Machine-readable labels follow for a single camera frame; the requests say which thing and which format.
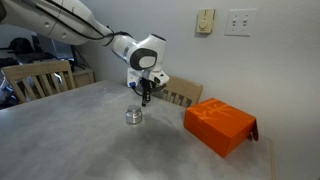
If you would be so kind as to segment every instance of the small metal can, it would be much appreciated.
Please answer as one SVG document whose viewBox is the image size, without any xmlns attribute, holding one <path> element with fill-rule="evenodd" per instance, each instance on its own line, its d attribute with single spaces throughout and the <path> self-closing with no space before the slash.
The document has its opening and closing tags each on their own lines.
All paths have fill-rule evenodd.
<svg viewBox="0 0 320 180">
<path fill-rule="evenodd" d="M 128 124 L 138 124 L 139 122 L 141 122 L 141 107 L 138 105 L 129 105 L 126 112 L 126 121 Z"/>
</svg>

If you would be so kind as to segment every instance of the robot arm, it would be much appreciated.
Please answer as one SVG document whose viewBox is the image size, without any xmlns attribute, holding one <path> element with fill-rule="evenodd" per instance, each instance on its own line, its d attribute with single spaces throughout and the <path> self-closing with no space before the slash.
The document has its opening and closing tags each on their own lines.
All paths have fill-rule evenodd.
<svg viewBox="0 0 320 180">
<path fill-rule="evenodd" d="M 129 87 L 145 78 L 159 85 L 169 81 L 162 71 L 166 40 L 149 35 L 140 42 L 127 33 L 114 33 L 94 18 L 79 0 L 0 0 L 0 23 L 27 28 L 57 41 L 80 45 L 91 40 L 110 45 L 131 68 Z"/>
</svg>

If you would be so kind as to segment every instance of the chair backrest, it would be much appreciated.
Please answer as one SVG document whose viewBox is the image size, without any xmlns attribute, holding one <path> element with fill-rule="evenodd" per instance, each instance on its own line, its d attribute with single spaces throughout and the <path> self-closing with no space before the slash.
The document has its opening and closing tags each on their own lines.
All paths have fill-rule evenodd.
<svg viewBox="0 0 320 180">
<path fill-rule="evenodd" d="M 68 61 L 16 65 L 5 67 L 1 70 L 21 103 L 28 101 L 24 93 L 25 90 L 31 100 L 35 100 L 75 88 Z"/>
<path fill-rule="evenodd" d="M 179 106 L 189 107 L 199 102 L 202 89 L 200 84 L 170 76 L 166 87 L 153 95 Z"/>
</svg>

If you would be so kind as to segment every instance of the gray table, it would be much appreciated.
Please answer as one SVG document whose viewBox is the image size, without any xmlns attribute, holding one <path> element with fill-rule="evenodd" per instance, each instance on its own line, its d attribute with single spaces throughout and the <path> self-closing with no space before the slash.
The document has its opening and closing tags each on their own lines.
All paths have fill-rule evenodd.
<svg viewBox="0 0 320 180">
<path fill-rule="evenodd" d="M 0 111 L 1 180 L 272 179 L 270 140 L 245 141 L 227 158 L 183 128 L 185 109 L 141 99 L 108 81 Z"/>
</svg>

